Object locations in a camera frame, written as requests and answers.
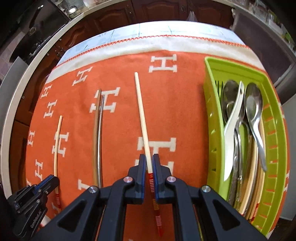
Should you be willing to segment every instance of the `white h letter pattern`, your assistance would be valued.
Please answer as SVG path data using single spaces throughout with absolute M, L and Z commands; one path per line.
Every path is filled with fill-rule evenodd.
M 153 154 L 158 154 L 159 148 L 169 148 L 170 152 L 176 151 L 176 138 L 172 137 L 170 141 L 149 141 L 149 147 L 153 147 Z M 144 147 L 143 137 L 138 138 L 138 148 L 137 150 L 142 150 Z M 139 160 L 135 161 L 135 166 L 139 164 Z M 170 169 L 171 174 L 173 174 L 174 162 L 169 161 L 167 165 L 164 165 Z
M 48 103 L 48 105 L 47 105 L 47 108 L 49 107 L 49 110 L 48 110 L 48 113 L 44 113 L 44 116 L 43 116 L 43 118 L 45 118 L 46 116 L 50 116 L 50 117 L 52 117 L 52 114 L 53 114 L 53 112 L 54 111 L 52 111 L 52 112 L 50 112 L 51 111 L 51 109 L 52 109 L 52 106 L 55 106 L 56 105 L 56 103 L 57 103 L 57 100 L 55 101 L 55 102 L 52 102 L 52 103 Z
M 89 188 L 89 185 L 86 185 L 84 183 L 82 183 L 81 179 L 78 179 L 78 189 L 81 190 L 81 189 L 88 189 Z
M 73 81 L 73 84 L 72 84 L 72 86 L 74 86 L 74 85 L 78 84 L 78 83 L 79 83 L 79 82 L 81 82 L 81 81 L 85 81 L 85 79 L 86 79 L 87 75 L 86 75 L 86 76 L 84 76 L 84 77 L 82 77 L 82 76 L 83 76 L 83 74 L 84 74 L 85 72 L 90 72 L 90 71 L 91 71 L 91 69 L 92 69 L 92 67 L 90 67 L 89 69 L 83 70 L 83 71 L 78 71 L 78 73 L 77 73 L 77 76 L 76 76 L 76 77 L 78 77 L 79 75 L 80 75 L 80 77 L 79 77 L 79 79 L 78 79 L 78 80 L 74 80 L 74 81 Z
M 65 135 L 60 135 L 59 136 L 59 148 L 58 148 L 58 152 L 59 154 L 62 154 L 63 157 L 65 157 L 65 152 L 66 152 L 66 148 L 64 147 L 63 149 L 61 149 L 61 142 L 62 142 L 62 139 L 65 139 L 65 142 L 68 141 L 68 137 L 69 137 L 69 132 L 67 132 L 67 134 Z M 57 139 L 57 133 L 54 135 L 54 139 L 56 140 Z
M 51 87 L 52 87 L 52 85 L 47 86 L 46 88 L 44 88 L 44 94 L 41 95 L 40 99 L 47 96 L 47 94 L 48 94 L 47 90 L 50 89 Z
M 118 96 L 119 91 L 120 91 L 120 87 L 117 87 L 115 90 L 102 91 L 102 95 L 105 96 L 104 109 L 103 110 L 109 110 L 111 113 L 114 113 L 115 107 L 116 107 L 116 102 L 113 102 L 112 105 L 107 105 L 106 104 L 107 103 L 107 98 L 108 98 L 108 95 L 111 95 L 111 94 L 114 95 L 114 96 Z M 99 94 L 99 91 L 97 90 L 96 94 L 94 96 L 96 99 L 98 98 L 98 94 Z M 89 112 L 92 113 L 94 110 L 96 110 L 96 105 L 94 103 L 92 103 Z
M 30 136 L 30 140 L 28 140 L 28 145 L 33 146 L 32 137 L 35 136 L 35 132 L 30 131 L 29 136 Z
M 142 150 L 143 147 L 143 137 L 139 137 L 137 150 Z M 158 153 L 159 148 L 169 148 L 170 152 L 174 152 L 176 150 L 176 138 L 172 137 L 170 141 L 149 141 L 149 147 L 153 147 L 153 154 Z
M 166 63 L 167 60 L 177 61 L 177 55 L 176 54 L 173 54 L 172 57 L 155 57 L 155 56 L 152 56 L 151 57 L 151 62 L 154 63 L 155 60 L 161 60 L 161 67 L 154 67 L 153 65 L 151 65 L 149 67 L 149 73 L 152 73 L 153 71 L 156 71 L 156 70 L 171 70 L 173 72 L 177 72 L 177 65 L 176 64 L 174 64 L 172 67 L 165 66 L 165 63 Z
M 40 162 L 37 162 L 37 159 L 35 160 L 35 166 L 37 166 L 37 171 L 35 170 L 35 177 L 39 177 L 40 180 L 42 181 L 42 174 L 40 174 L 40 168 L 42 170 L 42 167 L 43 167 L 43 162 L 40 163 Z

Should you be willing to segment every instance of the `green plastic basket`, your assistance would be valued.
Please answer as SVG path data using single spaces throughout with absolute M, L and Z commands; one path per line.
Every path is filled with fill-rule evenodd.
M 287 139 L 280 104 L 268 77 L 256 69 L 231 61 L 206 57 L 204 82 L 209 131 L 209 169 L 207 183 L 224 199 L 228 196 L 230 178 L 224 182 L 224 125 L 220 106 L 222 83 L 242 81 L 245 87 L 254 82 L 263 97 L 263 126 L 266 139 L 266 163 L 263 193 L 253 225 L 267 235 L 276 218 L 283 196 L 287 170 Z M 245 163 L 247 138 L 241 126 L 242 148 Z

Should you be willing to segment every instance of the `orange blanket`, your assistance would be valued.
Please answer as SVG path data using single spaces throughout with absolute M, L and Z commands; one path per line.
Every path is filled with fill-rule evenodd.
M 162 40 L 169 43 L 169 38 Z M 148 39 L 135 40 L 133 46 L 141 46 L 141 41 Z M 174 41 L 177 48 L 184 48 L 176 44 L 177 37 Z M 70 60 L 69 71 L 64 65 L 56 68 L 55 74 L 62 74 L 49 77 L 51 80 L 45 84 L 32 118 L 26 153 L 27 181 L 39 183 L 53 174 L 55 133 L 59 116 L 63 115 L 58 151 L 62 208 L 93 184 L 92 135 L 99 89 L 105 95 L 103 186 L 112 185 L 126 176 L 128 169 L 136 165 L 139 155 L 144 153 L 134 82 L 134 72 L 138 72 L 151 152 L 159 153 L 161 164 L 168 166 L 174 176 L 188 185 L 200 187 L 206 184 L 208 130 L 203 93 L 204 58 L 215 51 L 219 57 L 235 58 L 236 61 L 242 61 L 248 55 L 254 57 L 246 46 L 216 42 L 215 48 L 207 49 L 207 41 L 188 39 L 190 48 L 186 52 L 147 50 L 146 53 L 128 54 L 123 54 L 129 51 L 124 46 L 131 45 L 118 43 L 120 56 L 114 57 L 114 46 L 113 56 L 100 61 L 91 63 L 86 53 L 85 61 L 90 64 L 77 64 L 74 58 Z M 102 54 L 108 55 L 109 45 Z M 224 45 L 243 54 L 227 51 L 223 49 Z M 191 50 L 196 51 L 195 47 L 208 54 L 192 53 Z M 101 58 L 94 52 L 92 58 Z M 49 195 L 47 207 L 47 216 L 53 218 L 57 214 L 54 194 Z M 162 238 L 157 233 L 152 198 L 146 185 L 144 204 L 127 207 L 124 240 L 174 240 L 171 205 L 161 205 L 160 212 L 164 230 Z

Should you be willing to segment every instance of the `cabinet door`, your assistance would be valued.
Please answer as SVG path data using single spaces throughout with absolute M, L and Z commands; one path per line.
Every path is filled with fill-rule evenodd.
M 9 176 L 12 193 L 26 186 L 25 159 L 29 127 L 13 122 L 9 147 Z
M 82 41 L 95 36 L 87 21 L 82 20 L 70 28 L 56 43 L 61 54 Z
M 86 17 L 95 34 L 137 23 L 130 0 L 104 7 Z
M 186 20 L 186 0 L 132 0 L 139 23 L 161 20 Z
M 231 7 L 212 0 L 189 0 L 188 11 L 194 11 L 197 21 L 224 28 L 233 24 Z
M 37 100 L 51 70 L 59 62 L 58 49 L 53 46 L 31 76 L 15 114 L 15 119 L 30 126 Z

